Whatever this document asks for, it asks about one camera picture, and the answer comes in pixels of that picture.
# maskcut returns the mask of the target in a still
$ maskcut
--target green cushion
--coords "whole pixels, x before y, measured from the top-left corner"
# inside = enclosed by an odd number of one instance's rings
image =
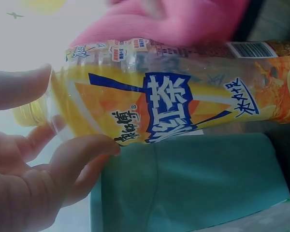
[[[263,134],[132,144],[109,162],[94,191],[93,232],[192,231],[250,215],[290,196]]]

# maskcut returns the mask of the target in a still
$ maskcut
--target pink fabric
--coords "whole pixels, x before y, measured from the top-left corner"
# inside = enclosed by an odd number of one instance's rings
[[[165,17],[147,16],[140,0],[124,0],[89,26],[71,46],[133,37],[186,46],[202,41],[229,40],[249,0],[162,0]]]

